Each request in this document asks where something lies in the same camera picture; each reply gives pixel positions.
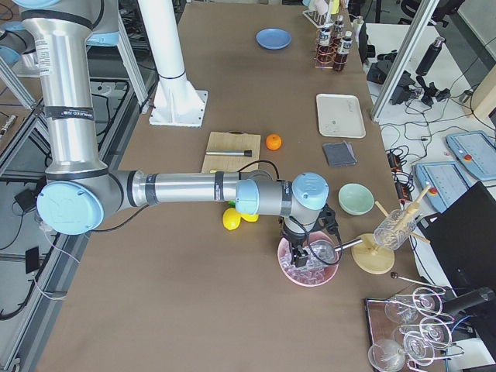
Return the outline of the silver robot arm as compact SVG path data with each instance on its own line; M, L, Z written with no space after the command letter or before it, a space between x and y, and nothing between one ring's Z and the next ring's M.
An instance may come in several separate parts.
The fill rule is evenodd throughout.
M33 36L50 136L52 161L36 202L41 219L65 235L80 235L115 213L165 202L227 202L248 215L281 217L292 263L314 255L313 232L337 235L329 187L306 172L293 181L258 170L211 174L144 174L111 171L99 156L88 70L89 45L115 46L115 1L21 1L22 26Z

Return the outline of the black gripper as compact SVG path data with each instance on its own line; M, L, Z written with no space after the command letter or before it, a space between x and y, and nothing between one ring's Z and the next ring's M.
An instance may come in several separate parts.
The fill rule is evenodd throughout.
M304 267L308 261L308 252L305 243L310 245L310 233L325 230L334 235L340 243L339 225L336 220L336 212L328 205L316 211L317 215L310 218L310 222L303 222L303 218L294 216L281 218L282 236L289 243L289 252L294 257L294 265L297 268Z

